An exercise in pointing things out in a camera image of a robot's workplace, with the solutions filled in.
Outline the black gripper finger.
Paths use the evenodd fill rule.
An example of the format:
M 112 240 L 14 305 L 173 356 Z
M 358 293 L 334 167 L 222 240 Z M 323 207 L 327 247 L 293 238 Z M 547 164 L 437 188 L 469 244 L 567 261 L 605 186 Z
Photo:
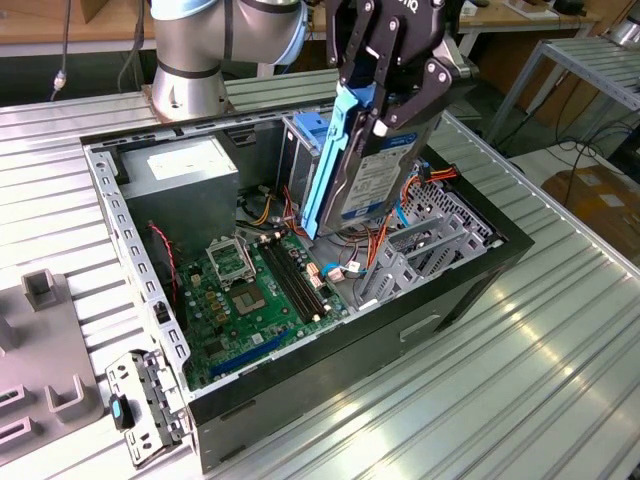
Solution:
M 372 74 L 375 83 L 372 131 L 385 136 L 392 130 L 425 123 L 439 113 L 453 83 L 453 60 L 446 21 L 441 43 L 431 52 L 399 65 L 396 37 L 377 60 Z
M 327 2 L 327 61 L 338 70 L 341 86 L 370 82 L 365 49 L 376 15 L 374 1 Z

